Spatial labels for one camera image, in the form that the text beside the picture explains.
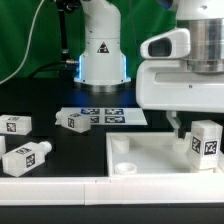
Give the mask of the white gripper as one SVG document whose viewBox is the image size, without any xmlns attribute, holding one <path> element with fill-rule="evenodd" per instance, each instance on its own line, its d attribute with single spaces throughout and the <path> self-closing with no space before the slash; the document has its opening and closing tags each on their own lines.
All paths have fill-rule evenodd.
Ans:
<svg viewBox="0 0 224 224">
<path fill-rule="evenodd" d="M 143 109 L 167 111 L 175 136 L 184 139 L 177 111 L 224 113 L 224 73 L 192 73 L 182 60 L 145 60 L 137 71 L 136 101 Z"/>
</svg>

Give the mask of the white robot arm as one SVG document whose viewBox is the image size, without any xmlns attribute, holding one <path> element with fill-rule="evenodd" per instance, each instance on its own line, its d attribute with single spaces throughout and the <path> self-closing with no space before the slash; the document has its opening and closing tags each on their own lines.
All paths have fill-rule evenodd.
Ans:
<svg viewBox="0 0 224 224">
<path fill-rule="evenodd" d="M 80 0 L 85 50 L 75 81 L 95 91 L 126 83 L 120 12 L 107 0 Z M 136 101 L 164 110 L 175 129 L 179 111 L 224 113 L 224 0 L 157 0 L 176 13 L 175 27 L 144 41 Z"/>
</svg>

